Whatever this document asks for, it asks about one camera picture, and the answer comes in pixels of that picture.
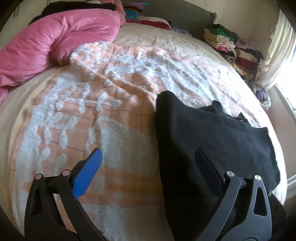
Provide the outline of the black garment with orange cuffs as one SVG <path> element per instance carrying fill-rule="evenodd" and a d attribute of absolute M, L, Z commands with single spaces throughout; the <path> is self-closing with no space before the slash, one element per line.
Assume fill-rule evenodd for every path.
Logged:
<path fill-rule="evenodd" d="M 218 101 L 191 108 L 169 91 L 158 95 L 156 107 L 159 171 L 174 240 L 193 240 L 218 201 L 197 167 L 197 149 L 240 177 L 261 176 L 267 192 L 280 183 L 267 128 L 252 127 L 242 114 L 226 114 Z"/>

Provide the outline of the pile of folded clothes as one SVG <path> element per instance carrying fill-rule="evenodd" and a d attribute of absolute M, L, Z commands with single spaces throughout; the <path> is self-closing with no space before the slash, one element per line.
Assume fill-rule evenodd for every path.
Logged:
<path fill-rule="evenodd" d="M 238 72 L 243 80 L 255 80 L 264 57 L 247 41 L 221 24 L 205 28 L 204 40 Z"/>

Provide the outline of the striped clothes by headboard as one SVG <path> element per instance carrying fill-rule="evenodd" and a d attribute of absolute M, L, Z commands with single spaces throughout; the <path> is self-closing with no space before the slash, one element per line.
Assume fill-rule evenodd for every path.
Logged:
<path fill-rule="evenodd" d="M 133 23 L 145 26 L 151 26 L 164 30 L 170 30 L 170 24 L 168 21 L 162 18 L 154 16 L 144 16 L 144 10 L 148 3 L 123 3 L 123 9 L 125 11 L 126 23 Z"/>

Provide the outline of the plastic bag with purple cloth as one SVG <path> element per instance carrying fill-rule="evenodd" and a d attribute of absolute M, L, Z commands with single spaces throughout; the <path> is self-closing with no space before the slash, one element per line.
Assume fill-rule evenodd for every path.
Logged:
<path fill-rule="evenodd" d="M 270 96 L 267 93 L 267 91 L 265 91 L 265 89 L 260 87 L 254 81 L 245 80 L 245 83 L 251 89 L 251 91 L 253 92 L 255 97 L 259 100 L 261 107 L 265 111 L 268 111 L 269 108 L 271 107 L 271 100 L 270 100 Z"/>

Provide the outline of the peach white floral bedspread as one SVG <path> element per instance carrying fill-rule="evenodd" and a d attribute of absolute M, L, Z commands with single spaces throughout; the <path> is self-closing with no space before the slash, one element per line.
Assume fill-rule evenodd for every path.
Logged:
<path fill-rule="evenodd" d="M 154 130 L 157 95 L 165 90 L 192 108 L 219 101 L 232 117 L 243 114 L 254 128 L 267 128 L 275 160 L 259 158 L 254 166 L 271 176 L 272 193 L 285 201 L 280 142 L 236 70 L 200 40 L 127 24 L 113 44 L 75 51 L 70 67 L 47 81 L 30 105 L 11 161 L 8 212 L 17 228 L 24 230 L 34 174 L 57 174 L 97 147 L 102 166 L 81 198 L 93 222 L 111 240 L 172 240 Z"/>

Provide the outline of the cream curtain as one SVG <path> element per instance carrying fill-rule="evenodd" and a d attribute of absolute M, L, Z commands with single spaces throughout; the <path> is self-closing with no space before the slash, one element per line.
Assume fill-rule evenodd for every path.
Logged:
<path fill-rule="evenodd" d="M 282 11 L 273 40 L 267 53 L 267 58 L 260 63 L 255 82 L 265 90 L 272 88 L 284 67 L 292 60 L 295 50 L 295 30 Z"/>

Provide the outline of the pink duvet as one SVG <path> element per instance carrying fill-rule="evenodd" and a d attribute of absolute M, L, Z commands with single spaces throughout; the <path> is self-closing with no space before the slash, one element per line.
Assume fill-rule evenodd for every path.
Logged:
<path fill-rule="evenodd" d="M 116 10 L 76 9 L 45 16 L 1 49 L 1 101 L 15 87 L 53 65 L 68 65 L 71 53 L 86 43 L 112 42 L 125 24 L 121 1 Z"/>

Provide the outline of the grey headboard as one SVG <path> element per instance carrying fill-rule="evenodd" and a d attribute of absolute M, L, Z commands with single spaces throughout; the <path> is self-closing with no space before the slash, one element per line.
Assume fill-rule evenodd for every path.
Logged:
<path fill-rule="evenodd" d="M 204 39 L 204 29 L 213 25 L 217 17 L 216 13 L 187 1 L 122 1 L 122 4 L 128 2 L 148 3 L 144 16 L 165 19 L 171 29 L 184 30 L 199 40 Z"/>

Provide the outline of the black cloth on duvet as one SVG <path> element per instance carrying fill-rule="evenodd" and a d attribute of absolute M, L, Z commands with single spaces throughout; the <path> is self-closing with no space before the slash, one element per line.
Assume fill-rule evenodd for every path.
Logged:
<path fill-rule="evenodd" d="M 76 9 L 108 9 L 111 11 L 115 11 L 116 5 L 112 3 L 93 4 L 90 2 L 83 2 L 83 1 L 57 1 L 54 3 L 48 4 L 42 11 L 41 15 L 38 15 L 35 18 L 33 18 L 29 23 L 29 25 L 45 16 L 63 12 L 63 11 L 76 10 Z"/>

